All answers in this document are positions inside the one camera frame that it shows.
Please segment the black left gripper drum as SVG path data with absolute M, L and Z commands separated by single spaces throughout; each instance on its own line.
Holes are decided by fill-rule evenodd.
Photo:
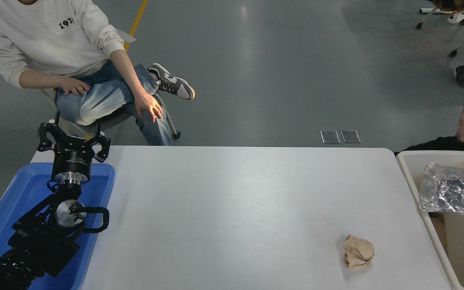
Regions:
M 88 145 L 74 141 L 59 141 L 54 145 L 53 176 L 67 172 L 89 176 L 94 154 L 94 150 Z

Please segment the seated person's right hand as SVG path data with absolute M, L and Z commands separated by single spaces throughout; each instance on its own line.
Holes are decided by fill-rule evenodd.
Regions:
M 59 76 L 59 87 L 63 90 L 64 95 L 83 95 L 90 90 L 90 86 L 85 82 L 65 76 Z

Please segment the seated person's left hand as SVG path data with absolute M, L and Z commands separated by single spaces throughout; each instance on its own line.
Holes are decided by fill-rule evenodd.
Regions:
M 157 119 L 162 120 L 163 108 L 160 103 L 144 90 L 133 92 L 134 106 L 139 120 L 156 122 Z

